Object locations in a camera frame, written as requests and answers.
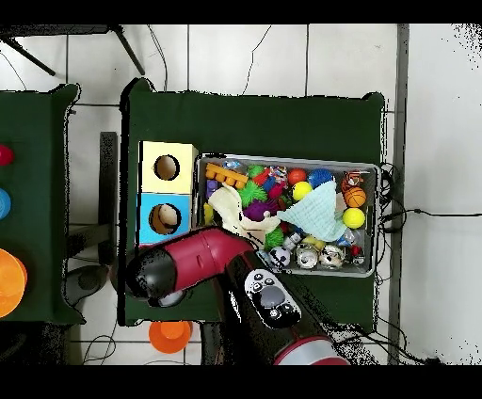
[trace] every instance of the gray metal tray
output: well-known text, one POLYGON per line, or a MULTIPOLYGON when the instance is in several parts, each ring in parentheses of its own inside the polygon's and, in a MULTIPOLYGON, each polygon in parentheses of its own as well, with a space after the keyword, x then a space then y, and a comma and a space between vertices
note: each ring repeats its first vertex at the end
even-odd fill
POLYGON ((202 221, 202 205, 206 202, 206 165, 208 163, 221 165, 225 159, 239 160, 244 165, 262 165, 281 166, 291 168, 303 168, 307 171, 325 168, 328 169, 336 180, 336 192, 341 191, 341 182, 344 177, 344 172, 350 170, 359 170, 363 173, 363 183, 361 187, 366 193, 366 203, 361 207, 365 212, 366 220, 361 229, 364 230, 363 252, 365 254, 365 262, 360 265, 348 264, 339 270, 332 270, 325 266, 318 264, 314 269, 306 270, 297 266, 295 260, 292 260, 286 269, 288 272, 300 275, 318 275, 318 276, 340 276, 340 277, 355 277, 365 278, 370 276, 377 264, 377 231, 378 231, 378 193, 380 192, 381 173, 377 165, 372 164, 356 164, 348 162, 333 162, 333 161, 316 161, 310 159, 292 159, 292 158, 271 158, 248 155, 222 155, 222 157, 215 156, 209 153, 201 154, 196 162, 196 176, 199 182, 199 190, 193 199, 193 226, 199 226, 202 221))

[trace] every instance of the green spiky ball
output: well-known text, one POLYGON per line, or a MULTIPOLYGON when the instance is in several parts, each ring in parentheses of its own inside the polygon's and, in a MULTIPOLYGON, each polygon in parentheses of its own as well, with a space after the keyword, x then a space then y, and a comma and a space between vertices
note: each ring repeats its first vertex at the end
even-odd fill
POLYGON ((282 229, 280 226, 278 226, 275 230, 269 232, 266 235, 265 250, 271 250, 274 247, 280 247, 282 245, 283 238, 284 237, 282 235, 282 229))
POLYGON ((241 197, 241 205, 243 208, 249 206, 253 200, 266 201, 267 193, 254 181, 249 180, 246 185, 237 190, 239 197, 241 197))
POLYGON ((260 173, 265 171, 265 167, 260 165, 249 165, 248 166, 248 177, 252 179, 253 177, 258 176, 260 173))

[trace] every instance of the dark green tablecloth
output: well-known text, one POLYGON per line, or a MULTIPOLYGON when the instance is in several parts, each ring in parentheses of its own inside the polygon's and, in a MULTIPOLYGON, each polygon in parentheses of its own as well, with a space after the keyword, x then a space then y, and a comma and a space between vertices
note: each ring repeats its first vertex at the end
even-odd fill
MULTIPOLYGON (((379 164, 383 96, 363 99, 221 96, 157 93, 145 79, 131 83, 122 140, 129 140, 127 250, 135 242, 139 140, 191 143, 200 152, 223 152, 379 164)), ((372 329, 374 278, 284 276, 292 289, 307 286, 339 323, 372 329)), ((127 320, 218 320, 209 281, 178 306, 150 308, 126 298, 127 320)))
POLYGON ((15 153, 0 167, 0 187, 12 201, 0 220, 0 248, 25 265, 28 281, 20 305, 0 321, 83 322, 62 297, 66 248, 64 123, 77 85, 49 93, 0 91, 0 143, 15 153))

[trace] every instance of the block with hole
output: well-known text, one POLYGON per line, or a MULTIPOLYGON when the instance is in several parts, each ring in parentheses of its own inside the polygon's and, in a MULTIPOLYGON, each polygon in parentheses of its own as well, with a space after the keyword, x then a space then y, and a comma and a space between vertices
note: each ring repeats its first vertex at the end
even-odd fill
POLYGON ((197 155, 198 151, 191 144, 141 141, 141 191, 190 195, 197 155))
POLYGON ((186 194, 142 193, 139 244, 158 244, 189 232, 191 203, 191 196, 186 194))

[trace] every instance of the orange basketball ball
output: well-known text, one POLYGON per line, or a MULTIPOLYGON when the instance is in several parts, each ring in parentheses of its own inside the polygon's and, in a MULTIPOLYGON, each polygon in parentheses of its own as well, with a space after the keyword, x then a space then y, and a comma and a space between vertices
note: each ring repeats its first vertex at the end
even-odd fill
POLYGON ((345 192, 345 203, 350 208, 360 208, 366 202, 366 194, 359 187, 351 187, 345 192))

